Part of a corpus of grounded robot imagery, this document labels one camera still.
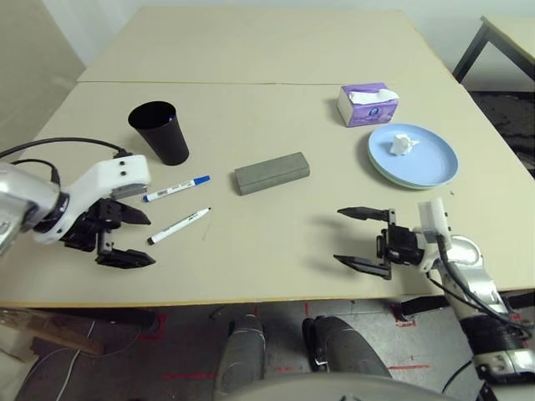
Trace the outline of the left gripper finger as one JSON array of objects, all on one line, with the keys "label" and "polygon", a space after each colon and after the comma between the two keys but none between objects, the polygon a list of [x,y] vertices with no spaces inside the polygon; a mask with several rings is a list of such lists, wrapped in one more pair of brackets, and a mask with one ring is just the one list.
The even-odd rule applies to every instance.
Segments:
[{"label": "left gripper finger", "polygon": [[124,222],[131,225],[150,225],[151,221],[147,215],[134,207],[120,203],[116,200],[112,201],[113,206],[113,226],[121,226]]},{"label": "left gripper finger", "polygon": [[136,250],[120,250],[114,248],[110,231],[101,231],[97,235],[97,257],[95,262],[101,266],[109,266],[124,270],[142,268],[155,264],[148,254]]}]

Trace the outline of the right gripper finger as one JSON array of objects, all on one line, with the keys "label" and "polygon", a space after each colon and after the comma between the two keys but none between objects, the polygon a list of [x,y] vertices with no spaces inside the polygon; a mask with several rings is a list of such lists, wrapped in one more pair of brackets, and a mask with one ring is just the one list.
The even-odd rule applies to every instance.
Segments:
[{"label": "right gripper finger", "polygon": [[337,212],[356,220],[384,221],[389,226],[396,225],[396,214],[394,210],[379,210],[366,206],[357,206],[338,209]]},{"label": "right gripper finger", "polygon": [[368,259],[356,256],[334,255],[334,258],[354,271],[380,277],[384,280],[392,278],[391,266],[388,262],[376,264]]}]

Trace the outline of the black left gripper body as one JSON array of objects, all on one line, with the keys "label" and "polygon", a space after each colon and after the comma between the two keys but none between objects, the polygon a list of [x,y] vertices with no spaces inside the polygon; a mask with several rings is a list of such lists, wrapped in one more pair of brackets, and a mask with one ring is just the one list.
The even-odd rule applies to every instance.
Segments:
[{"label": "black left gripper body", "polygon": [[62,237],[66,247],[80,251],[110,253],[113,250],[112,231],[121,226],[120,203],[101,199],[82,213]]}]

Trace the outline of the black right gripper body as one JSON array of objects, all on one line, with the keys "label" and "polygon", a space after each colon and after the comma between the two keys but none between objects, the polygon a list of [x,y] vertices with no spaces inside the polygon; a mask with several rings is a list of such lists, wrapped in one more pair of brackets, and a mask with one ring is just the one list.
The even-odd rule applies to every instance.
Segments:
[{"label": "black right gripper body", "polygon": [[424,249],[420,248],[417,235],[403,226],[388,225],[376,237],[377,257],[385,265],[419,265],[424,256]]}]

